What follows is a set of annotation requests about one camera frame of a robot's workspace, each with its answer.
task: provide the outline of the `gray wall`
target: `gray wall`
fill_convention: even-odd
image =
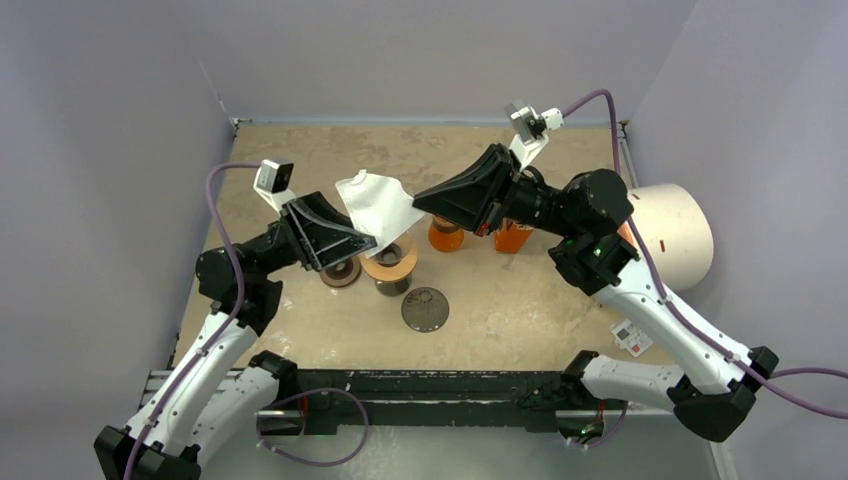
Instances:
[[[629,118],[695,3],[169,1],[231,116],[394,123],[506,123],[599,86]]]
[[[0,465],[97,478],[165,366],[228,124],[161,2],[0,4]]]
[[[784,367],[848,369],[846,45],[842,0],[700,0],[632,123],[640,181],[684,186],[715,234],[685,297]],[[779,382],[848,410],[844,381]],[[745,479],[846,478],[846,443],[844,421],[769,392],[731,437]]]

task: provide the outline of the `wooden tabletop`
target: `wooden tabletop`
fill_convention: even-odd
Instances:
[[[474,127],[291,127],[247,125],[239,130],[231,161],[294,161],[291,188],[320,190],[344,212],[335,182],[365,168],[398,178],[415,194],[459,173],[490,143],[509,144],[513,132]],[[562,186],[575,174],[612,166],[609,130],[564,129],[534,161],[547,183]],[[226,173],[218,209],[234,242],[265,231],[275,212],[253,192],[252,171]],[[272,350],[301,368],[561,370],[582,349],[622,360],[669,364],[654,345],[638,359],[616,347],[610,327],[622,317],[569,286],[546,250],[558,240],[536,231],[517,255],[497,253],[491,237],[466,234],[454,253],[427,241],[430,216],[409,231],[419,251],[412,287],[433,287],[450,304],[447,323],[432,333],[410,329],[401,317],[403,295],[386,297],[362,273],[343,289],[299,266],[271,275],[285,287],[279,311],[237,363]],[[210,226],[205,248],[221,245]],[[209,311],[209,299],[188,298],[177,344],[179,361]]]

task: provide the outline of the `paper towel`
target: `paper towel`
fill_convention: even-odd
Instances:
[[[424,216],[424,212],[412,207],[412,197],[396,178],[360,170],[355,177],[336,182],[336,190],[353,228],[377,240],[377,246],[365,252],[366,257],[391,245]]]

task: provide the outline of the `cardboard tube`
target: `cardboard tube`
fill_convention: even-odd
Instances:
[[[630,190],[627,197],[663,282],[677,291],[700,282],[713,262],[713,233],[689,192],[662,184]],[[639,249],[627,224],[619,232]]]

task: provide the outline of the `purple cable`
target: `purple cable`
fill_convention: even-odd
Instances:
[[[209,211],[212,213],[212,221],[215,222],[215,227],[218,229],[218,233],[221,235],[221,240],[224,243],[224,250],[227,251],[227,256],[230,258],[230,263],[233,265],[233,270],[236,275],[236,285],[237,285],[237,295],[236,295],[236,304],[233,307],[233,311],[227,316],[227,320],[215,330],[206,343],[203,344],[201,349],[209,350],[209,348],[218,341],[218,337],[230,326],[230,323],[233,319],[238,315],[239,310],[241,309],[242,304],[244,303],[244,274],[241,271],[241,265],[238,261],[238,256],[236,255],[236,251],[233,248],[233,244],[230,241],[230,237],[227,235],[227,231],[224,229],[224,222],[221,221],[221,216],[218,214],[218,208],[215,206],[215,199],[212,198],[212,184],[214,183],[215,177],[218,176],[219,173],[224,170],[229,170],[231,168],[259,168],[258,164],[251,163],[230,163],[226,165],[219,165],[212,169],[209,172],[209,175],[206,176],[206,204],[209,206]],[[147,417],[148,424],[141,429],[138,437],[136,437],[135,444],[133,445],[132,450],[130,450],[130,456],[127,459],[126,468],[124,468],[124,476],[123,480],[131,480],[132,479],[132,471],[135,467],[136,457],[138,457],[138,452],[141,449],[141,445],[144,444],[144,440],[147,438],[147,435],[150,433],[151,425],[156,424],[156,420],[159,418],[159,415],[162,414],[164,406],[168,404],[168,401],[171,400],[171,396],[174,395],[174,392],[180,386],[180,384],[185,379],[186,375],[192,369],[194,369],[197,362],[200,361],[200,355],[195,353],[191,359],[189,359],[186,367],[180,370],[177,373],[177,376],[174,377],[174,381],[168,386],[165,390],[165,393],[162,394],[162,398],[159,399],[159,408],[154,408],[153,413]]]
[[[293,455],[289,452],[281,450],[281,449],[271,445],[270,443],[268,443],[268,441],[265,440],[264,437],[262,437],[262,430],[259,428],[259,421],[257,420],[256,421],[256,436],[259,437],[259,445],[262,445],[263,447],[267,448],[268,450],[270,450],[273,453],[276,453],[277,455],[288,458],[289,460],[293,460],[297,463],[302,463],[304,465],[308,465],[310,467],[335,467],[335,466],[338,466],[338,465],[341,465],[343,463],[350,461],[353,457],[358,455],[359,452],[362,450],[362,447],[365,446],[365,441],[368,440],[368,414],[365,412],[365,406],[362,405],[362,402],[360,402],[355,396],[353,396],[352,393],[350,393],[346,390],[342,390],[340,388],[332,388],[332,387],[316,388],[315,390],[307,390],[305,392],[298,393],[297,395],[292,395],[291,397],[284,398],[282,400],[278,400],[278,401],[272,403],[271,405],[268,405],[265,408],[271,409],[271,408],[281,407],[281,406],[283,406],[283,405],[285,405],[289,402],[293,402],[295,400],[299,400],[301,398],[308,397],[310,395],[315,395],[316,393],[324,393],[324,392],[338,393],[338,394],[341,394],[341,395],[348,397],[349,399],[351,399],[353,401],[354,404],[356,404],[356,408],[358,408],[359,413],[362,414],[362,422],[363,422],[362,423],[362,438],[359,440],[359,444],[356,446],[356,448],[353,449],[352,452],[350,452],[344,458],[340,458],[339,460],[334,460],[332,462],[319,462],[317,460],[309,460],[309,459],[306,459],[306,458],[298,457],[297,455]]]
[[[606,97],[607,107],[609,107],[610,129],[612,131],[613,168],[615,168],[616,173],[621,175],[621,159],[620,159],[619,153],[618,153],[618,141],[617,141],[617,135],[616,135],[615,103],[613,102],[612,94],[609,92],[609,90],[600,89],[600,90],[595,90],[595,91],[589,93],[585,97],[578,100],[574,105],[565,109],[562,113],[562,116],[566,117],[566,116],[574,113],[575,110],[577,110],[578,108],[585,105],[587,102],[589,102],[589,100],[592,100],[593,98],[599,97],[599,96],[602,96],[602,95],[604,97]],[[741,359],[734,359],[733,353],[731,353],[729,350],[724,348],[721,344],[719,344],[718,342],[716,342],[715,340],[710,338],[704,332],[698,330],[697,327],[692,325],[692,323],[686,318],[686,316],[684,316],[683,313],[681,313],[680,310],[677,309],[677,306],[674,305],[674,302],[672,302],[671,300],[669,300],[667,298],[668,292],[665,289],[665,285],[663,285],[663,283],[662,283],[662,279],[660,278],[660,274],[659,274],[659,271],[657,270],[656,264],[654,263],[654,259],[651,256],[651,252],[648,251],[648,248],[645,245],[645,241],[642,239],[642,236],[639,234],[639,230],[636,228],[636,224],[633,222],[632,217],[627,219],[627,225],[630,227],[630,230],[633,233],[633,238],[636,239],[636,242],[639,244],[639,249],[642,251],[642,255],[645,257],[645,261],[648,264],[648,269],[651,272],[651,279],[653,279],[653,281],[654,281],[654,285],[657,288],[657,292],[659,293],[660,298],[663,300],[663,303],[668,308],[668,310],[671,312],[671,314],[674,316],[674,318],[676,318],[677,321],[680,322],[687,330],[689,330],[693,335],[698,337],[702,342],[706,343],[707,345],[709,345],[710,347],[714,348],[716,351],[721,353],[726,360],[728,360],[728,361],[732,360],[734,365],[741,368],[742,371],[744,371],[746,374],[750,375],[757,382],[759,382],[762,386],[771,390],[774,394],[783,398],[784,400],[787,400],[791,403],[794,403],[795,405],[798,405],[801,408],[805,408],[805,409],[807,409],[811,412],[815,412],[815,413],[818,413],[820,415],[825,415],[825,416],[828,416],[828,417],[848,420],[848,412],[846,412],[846,411],[841,411],[841,410],[823,407],[823,406],[820,406],[820,405],[815,405],[811,402],[808,402],[808,401],[806,401],[802,398],[799,398],[799,397],[783,390],[782,388],[780,388],[776,385],[773,385],[766,378],[764,378],[762,375],[757,373],[757,371],[754,370],[751,366],[746,365],[744,362],[742,362]],[[792,370],[785,370],[783,372],[776,372],[776,373],[773,374],[773,377],[779,378],[779,377],[782,377],[782,376],[799,375],[799,374],[803,374],[803,373],[818,373],[818,374],[832,375],[832,376],[837,376],[837,377],[842,377],[842,378],[848,379],[848,373],[846,373],[846,372],[842,372],[842,371],[834,370],[834,369],[816,368],[816,367],[796,368],[796,369],[792,369]]]
[[[609,442],[612,439],[613,435],[615,435],[616,432],[618,432],[618,430],[624,424],[624,417],[627,414],[627,405],[628,403],[624,402],[624,406],[621,407],[621,415],[618,416],[618,419],[615,421],[612,428],[610,428],[609,432],[603,432],[604,435],[595,442],[583,444],[583,448],[588,450],[590,448],[600,447],[601,445]]]

